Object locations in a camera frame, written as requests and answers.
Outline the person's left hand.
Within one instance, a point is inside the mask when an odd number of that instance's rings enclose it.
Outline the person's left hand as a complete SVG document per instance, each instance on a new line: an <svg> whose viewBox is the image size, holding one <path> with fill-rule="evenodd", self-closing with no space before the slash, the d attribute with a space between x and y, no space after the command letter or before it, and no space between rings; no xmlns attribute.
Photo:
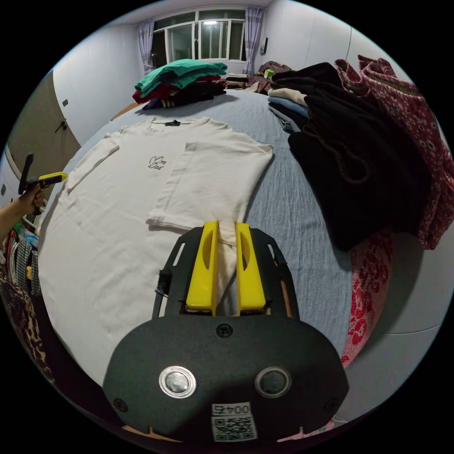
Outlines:
<svg viewBox="0 0 454 454"><path fill-rule="evenodd" d="M40 211L44 203L44 192L39 185L23 193L18 201L18 212L21 217Z"/></svg>

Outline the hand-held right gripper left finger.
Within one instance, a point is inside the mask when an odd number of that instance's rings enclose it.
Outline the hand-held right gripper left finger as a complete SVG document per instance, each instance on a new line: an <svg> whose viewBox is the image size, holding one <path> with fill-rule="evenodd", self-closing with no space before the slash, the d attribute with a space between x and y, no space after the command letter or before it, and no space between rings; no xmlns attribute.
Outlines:
<svg viewBox="0 0 454 454"><path fill-rule="evenodd" d="M218 222L206 222L192 270L186 306L214 316L217 307Z"/></svg>

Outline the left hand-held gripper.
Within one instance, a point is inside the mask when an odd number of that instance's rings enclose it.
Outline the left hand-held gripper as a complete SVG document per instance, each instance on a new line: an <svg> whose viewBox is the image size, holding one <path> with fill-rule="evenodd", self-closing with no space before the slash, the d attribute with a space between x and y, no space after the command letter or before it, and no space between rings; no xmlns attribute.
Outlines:
<svg viewBox="0 0 454 454"><path fill-rule="evenodd" d="M38 216L44 205L44 190L54 184L63 182L68 175L64 172L56 172L38 177L38 181L30 184L25 191L25 214Z"/></svg>

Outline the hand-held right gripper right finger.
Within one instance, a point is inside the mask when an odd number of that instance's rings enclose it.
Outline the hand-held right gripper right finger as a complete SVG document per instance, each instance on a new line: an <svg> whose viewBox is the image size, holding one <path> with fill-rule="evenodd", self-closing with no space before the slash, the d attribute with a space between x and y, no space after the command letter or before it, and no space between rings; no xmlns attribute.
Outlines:
<svg viewBox="0 0 454 454"><path fill-rule="evenodd" d="M261 311L265 295L259 272L250 226L236 223L237 311Z"/></svg>

